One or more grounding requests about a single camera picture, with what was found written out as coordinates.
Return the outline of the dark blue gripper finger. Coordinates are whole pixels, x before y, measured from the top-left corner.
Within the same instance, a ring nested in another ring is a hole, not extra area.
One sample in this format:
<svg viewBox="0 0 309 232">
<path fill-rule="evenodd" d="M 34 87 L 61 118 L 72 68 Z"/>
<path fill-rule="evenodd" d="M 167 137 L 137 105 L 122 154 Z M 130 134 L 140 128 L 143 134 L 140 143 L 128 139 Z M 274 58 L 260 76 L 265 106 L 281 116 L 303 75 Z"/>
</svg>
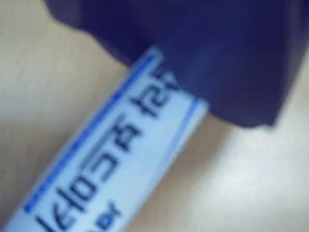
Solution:
<svg viewBox="0 0 309 232">
<path fill-rule="evenodd" d="M 174 0 L 181 8 L 159 48 L 179 84 L 215 116 L 273 126 L 309 43 L 306 0 Z"/>
<path fill-rule="evenodd" d="M 50 15 L 93 36 L 114 58 L 131 66 L 154 45 L 167 0 L 47 0 Z"/>
</svg>

